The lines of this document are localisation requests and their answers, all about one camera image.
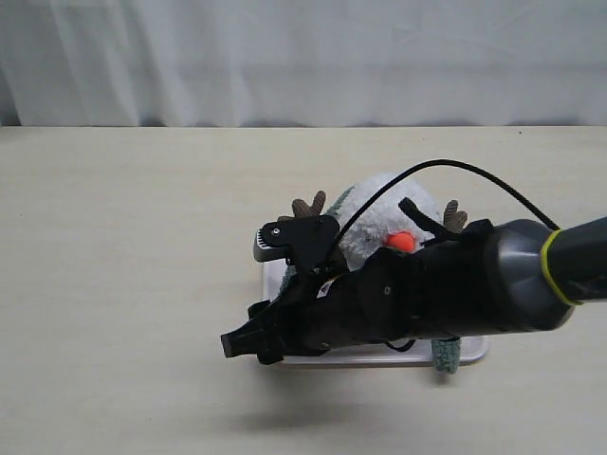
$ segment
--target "white tray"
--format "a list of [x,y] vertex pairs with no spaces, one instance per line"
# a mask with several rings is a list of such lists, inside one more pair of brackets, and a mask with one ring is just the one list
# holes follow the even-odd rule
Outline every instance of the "white tray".
[[[273,300],[278,296],[285,271],[284,260],[263,263],[263,300]],[[474,363],[487,351],[488,337],[462,338],[460,364]],[[291,368],[420,367],[432,365],[432,351],[429,341],[419,340],[406,353],[383,345],[360,346],[335,349],[319,357],[285,357],[278,365]]]

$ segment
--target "white fluffy fur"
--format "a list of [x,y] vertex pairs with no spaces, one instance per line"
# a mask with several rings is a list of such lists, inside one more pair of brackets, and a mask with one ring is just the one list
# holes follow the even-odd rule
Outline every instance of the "white fluffy fur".
[[[350,217],[383,185],[397,173],[381,173],[358,183],[343,200],[338,209],[338,222],[343,226]],[[409,197],[417,207],[433,220],[441,222],[441,214],[434,199],[415,180],[410,177],[398,183],[379,199],[356,221],[343,236],[340,248],[351,270],[360,268],[385,239],[400,231],[406,230],[415,238],[415,249],[421,243],[432,238],[405,216],[398,208],[398,203]]]

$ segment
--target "orange nose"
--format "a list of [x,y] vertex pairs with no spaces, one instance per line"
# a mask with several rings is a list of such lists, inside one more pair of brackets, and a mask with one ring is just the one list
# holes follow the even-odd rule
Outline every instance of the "orange nose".
[[415,250],[415,239],[409,232],[390,235],[384,244],[407,253],[413,253]]

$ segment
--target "table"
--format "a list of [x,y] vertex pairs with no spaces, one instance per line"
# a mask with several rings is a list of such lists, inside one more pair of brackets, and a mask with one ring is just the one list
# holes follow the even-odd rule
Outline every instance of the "table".
[[[0,128],[0,453],[603,453],[603,304],[447,383],[223,357],[260,298],[256,228],[436,157],[563,227],[607,214],[607,128]],[[418,180],[472,219],[531,216],[460,170]]]

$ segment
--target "white curtain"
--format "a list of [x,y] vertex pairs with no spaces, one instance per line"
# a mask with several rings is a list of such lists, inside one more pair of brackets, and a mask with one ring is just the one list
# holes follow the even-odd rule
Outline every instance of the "white curtain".
[[0,116],[607,124],[607,1],[0,0]]

